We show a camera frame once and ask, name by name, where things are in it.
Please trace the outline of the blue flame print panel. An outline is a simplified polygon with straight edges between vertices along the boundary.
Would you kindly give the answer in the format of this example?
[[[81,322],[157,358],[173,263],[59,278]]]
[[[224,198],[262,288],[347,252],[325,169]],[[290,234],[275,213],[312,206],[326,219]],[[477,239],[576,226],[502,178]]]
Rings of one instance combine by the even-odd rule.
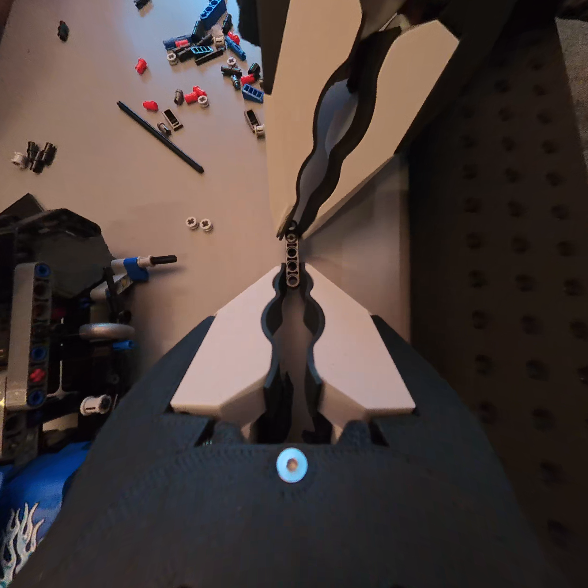
[[[91,447],[71,443],[24,468],[1,467],[1,587],[8,587],[47,535]]]

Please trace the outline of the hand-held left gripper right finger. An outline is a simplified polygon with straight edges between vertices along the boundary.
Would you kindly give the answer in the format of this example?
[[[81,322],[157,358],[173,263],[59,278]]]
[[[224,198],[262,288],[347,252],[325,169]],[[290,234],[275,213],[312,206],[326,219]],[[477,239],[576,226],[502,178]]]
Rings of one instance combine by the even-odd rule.
[[[300,268],[306,352],[307,442],[336,442],[350,422],[410,414],[416,403],[372,314],[312,265]]]

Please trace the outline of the grey desk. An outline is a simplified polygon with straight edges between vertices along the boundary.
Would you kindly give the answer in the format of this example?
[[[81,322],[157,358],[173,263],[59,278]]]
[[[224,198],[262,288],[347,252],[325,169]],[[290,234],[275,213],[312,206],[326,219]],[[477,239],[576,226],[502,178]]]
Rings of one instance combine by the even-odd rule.
[[[284,242],[270,212],[266,138],[246,128],[245,101],[212,65],[164,63],[158,42],[188,25],[201,2],[14,1],[1,40],[1,204],[31,192],[99,224],[117,255],[176,254],[135,296],[144,353],[172,348],[205,315],[215,315],[277,267]],[[69,26],[67,42],[57,36]],[[138,75],[143,58],[148,69]],[[199,86],[210,105],[174,104],[176,89]],[[157,141],[116,105],[153,125],[171,109],[183,124],[169,139],[204,174]],[[154,100],[158,112],[142,103]],[[57,147],[40,174],[11,163],[28,141]],[[210,232],[186,218],[207,218]]]

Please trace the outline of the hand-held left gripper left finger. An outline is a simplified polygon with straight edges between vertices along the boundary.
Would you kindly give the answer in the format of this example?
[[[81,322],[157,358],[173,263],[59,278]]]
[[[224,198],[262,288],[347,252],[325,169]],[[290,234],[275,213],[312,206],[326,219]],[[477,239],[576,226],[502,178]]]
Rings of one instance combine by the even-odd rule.
[[[286,440],[293,385],[276,334],[287,291],[282,263],[217,311],[171,399],[174,412],[237,425],[255,442]]]

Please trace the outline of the blue angled holed beam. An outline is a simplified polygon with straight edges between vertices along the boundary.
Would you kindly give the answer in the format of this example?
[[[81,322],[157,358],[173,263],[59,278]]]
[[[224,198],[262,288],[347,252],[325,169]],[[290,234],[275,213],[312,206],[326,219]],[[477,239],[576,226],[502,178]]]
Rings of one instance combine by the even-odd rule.
[[[218,22],[225,12],[225,1],[209,1],[201,11],[198,19],[206,29],[210,29],[212,25]]]

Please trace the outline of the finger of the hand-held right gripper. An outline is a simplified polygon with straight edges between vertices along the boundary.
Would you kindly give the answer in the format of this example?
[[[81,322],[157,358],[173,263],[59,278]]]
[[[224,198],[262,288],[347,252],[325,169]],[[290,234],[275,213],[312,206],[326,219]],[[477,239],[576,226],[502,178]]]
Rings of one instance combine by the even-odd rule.
[[[356,54],[356,108],[298,222],[310,237],[394,156],[459,45],[440,19],[370,35]]]
[[[282,238],[316,151],[318,109],[362,29],[360,1],[258,1],[270,212]]]

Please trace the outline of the long black axle rod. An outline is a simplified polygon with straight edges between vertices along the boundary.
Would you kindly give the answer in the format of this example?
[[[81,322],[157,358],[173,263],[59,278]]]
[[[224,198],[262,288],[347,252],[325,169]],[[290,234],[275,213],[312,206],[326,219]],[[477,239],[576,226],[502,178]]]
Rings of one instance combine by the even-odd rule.
[[[167,138],[164,134],[160,133],[153,125],[149,122],[144,120],[141,116],[139,116],[135,111],[125,105],[123,102],[118,100],[116,105],[119,109],[124,112],[130,119],[135,121],[139,126],[141,126],[145,131],[147,131],[151,136],[153,136],[157,141],[162,143],[166,146],[168,150],[174,153],[178,158],[180,158],[183,162],[185,162],[191,169],[195,170],[199,174],[204,174],[204,168],[197,163],[193,158],[191,158],[188,154],[182,151],[178,146],[176,146],[169,138]]]

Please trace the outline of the black toy truck model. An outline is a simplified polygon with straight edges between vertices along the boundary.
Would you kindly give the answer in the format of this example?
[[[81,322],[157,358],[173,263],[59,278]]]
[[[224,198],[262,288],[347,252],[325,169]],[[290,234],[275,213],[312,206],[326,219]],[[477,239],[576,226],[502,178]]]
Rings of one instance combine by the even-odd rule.
[[[132,288],[177,261],[117,258],[68,209],[1,217],[1,466],[95,437],[133,383]]]

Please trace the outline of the black dimpled mat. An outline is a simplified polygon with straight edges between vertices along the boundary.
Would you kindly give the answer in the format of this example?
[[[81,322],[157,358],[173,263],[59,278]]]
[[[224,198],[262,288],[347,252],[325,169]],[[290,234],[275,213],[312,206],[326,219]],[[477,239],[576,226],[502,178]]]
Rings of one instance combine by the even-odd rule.
[[[410,153],[411,339],[587,587],[587,174],[556,21],[521,21]]]

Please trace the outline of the dark grey holed beam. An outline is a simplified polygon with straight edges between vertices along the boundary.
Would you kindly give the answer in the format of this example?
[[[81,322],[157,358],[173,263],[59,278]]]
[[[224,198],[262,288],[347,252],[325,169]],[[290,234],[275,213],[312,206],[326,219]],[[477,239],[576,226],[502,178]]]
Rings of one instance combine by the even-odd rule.
[[[292,220],[285,232],[285,265],[286,284],[291,289],[299,287],[300,283],[300,256],[298,224]]]

